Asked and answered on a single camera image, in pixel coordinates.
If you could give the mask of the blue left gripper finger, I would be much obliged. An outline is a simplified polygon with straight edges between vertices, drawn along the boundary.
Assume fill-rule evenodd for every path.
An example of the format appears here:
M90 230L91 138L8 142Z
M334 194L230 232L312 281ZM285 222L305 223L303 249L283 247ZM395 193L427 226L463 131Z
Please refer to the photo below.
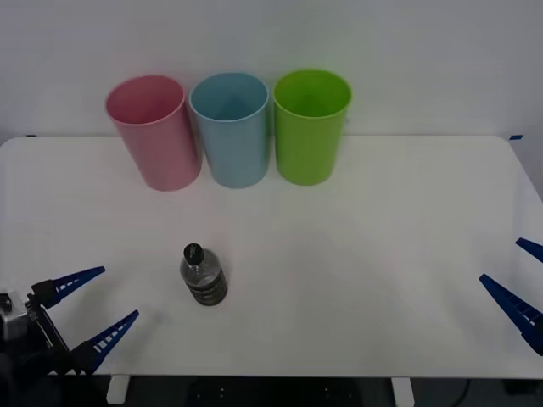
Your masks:
M103 266L62 276L57 279L49 279L38 282L31 286L29 294L30 304L39 304L45 309L50 309L64 298L72 294L78 288L90 282L93 278L103 274Z
M74 371L92 375L139 316L137 310L70 351Z

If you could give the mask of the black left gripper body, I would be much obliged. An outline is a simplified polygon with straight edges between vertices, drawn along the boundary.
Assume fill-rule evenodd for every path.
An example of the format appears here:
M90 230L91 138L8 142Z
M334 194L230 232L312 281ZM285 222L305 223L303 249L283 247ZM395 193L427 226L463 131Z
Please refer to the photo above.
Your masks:
M37 296L29 294L25 306L30 325L28 332L32 332L34 343L37 343L37 339L40 338L41 355L52 371L58 375L73 371L79 375L79 368L75 365L69 348Z

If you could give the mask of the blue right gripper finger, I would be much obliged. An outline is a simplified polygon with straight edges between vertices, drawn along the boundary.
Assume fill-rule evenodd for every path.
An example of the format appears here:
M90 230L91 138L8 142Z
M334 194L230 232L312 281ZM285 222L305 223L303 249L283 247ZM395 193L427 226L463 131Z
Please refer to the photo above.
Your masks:
M542 355L542 313L486 274L481 275L479 281L520 331L524 341Z
M515 243L521 249L523 249L524 251L526 251L533 257L535 257L537 260L539 260L540 262L543 262L543 246L542 245L532 242L530 240L527 240L525 238L521 238L521 237Z

